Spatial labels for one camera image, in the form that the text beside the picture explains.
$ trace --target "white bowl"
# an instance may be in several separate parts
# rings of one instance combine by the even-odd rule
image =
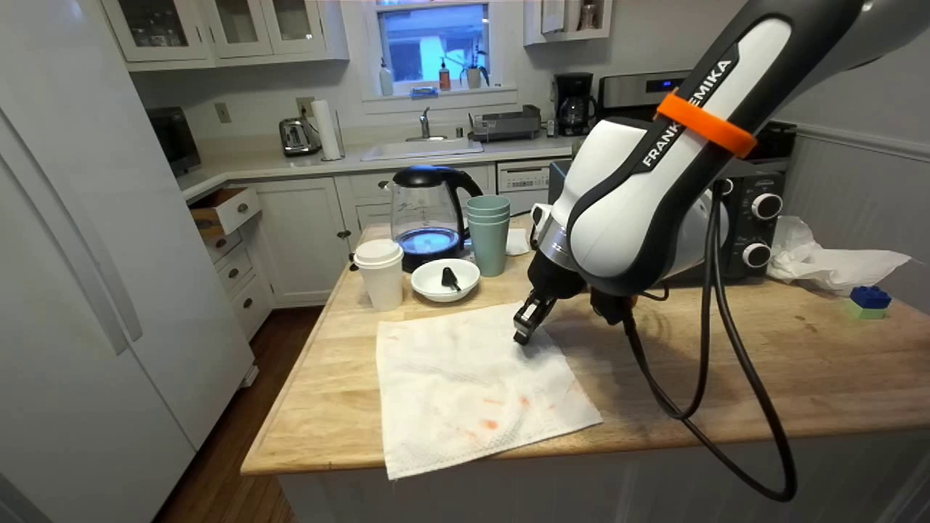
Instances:
[[[441,287],[441,271],[450,267],[455,274],[458,291]],[[409,287],[431,302],[458,302],[466,299],[483,274],[468,258],[434,258],[409,274]]]

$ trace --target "countertop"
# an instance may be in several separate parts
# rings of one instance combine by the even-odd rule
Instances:
[[[426,306],[407,287],[396,310],[375,313],[359,274],[343,274],[291,379],[259,431],[243,474],[383,467],[375,371],[378,320],[418,320],[524,302],[528,257],[483,278],[461,306]],[[643,344],[663,383],[684,402],[697,364],[697,287],[668,302],[638,299]],[[729,284],[729,306],[790,438],[930,428],[930,316],[891,302],[883,320],[856,320],[842,299],[762,281]],[[588,297],[557,302],[543,329],[564,350],[605,422],[499,454],[541,458],[697,445],[653,403],[618,329],[593,316]],[[771,438],[766,425],[715,329],[708,392],[697,422],[718,441]]]
[[[535,158],[569,158],[579,140],[511,140],[511,142],[484,142],[476,152],[466,153],[431,153],[431,158],[383,158],[378,146],[348,149],[346,158],[325,162],[323,153],[287,159],[278,152],[243,152],[223,153],[210,159],[189,174],[176,178],[176,187],[185,201],[216,193],[223,184],[248,181],[291,181],[291,178],[323,178],[323,174],[362,174],[362,172],[396,172],[415,159],[421,162],[506,162],[506,159],[535,159]]]

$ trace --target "bottle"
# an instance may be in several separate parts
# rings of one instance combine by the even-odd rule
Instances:
[[[445,60],[441,60],[441,66],[438,66],[438,91],[450,91],[450,88],[452,88],[452,78],[447,76]]]
[[[396,73],[387,66],[387,59],[380,59],[378,88],[380,97],[396,97]]]

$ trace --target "orange band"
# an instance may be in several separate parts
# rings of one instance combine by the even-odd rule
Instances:
[[[692,133],[704,136],[705,142],[729,152],[731,158],[747,158],[756,149],[756,136],[745,129],[734,129],[727,119],[705,114],[704,108],[668,92],[657,108],[660,117],[688,129]]]

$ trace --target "wooden floor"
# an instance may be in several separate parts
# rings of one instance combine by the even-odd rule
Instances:
[[[252,339],[259,380],[242,389],[176,482],[156,523],[287,523],[291,509],[271,477],[237,477],[237,466],[284,383],[319,307],[277,310]]]

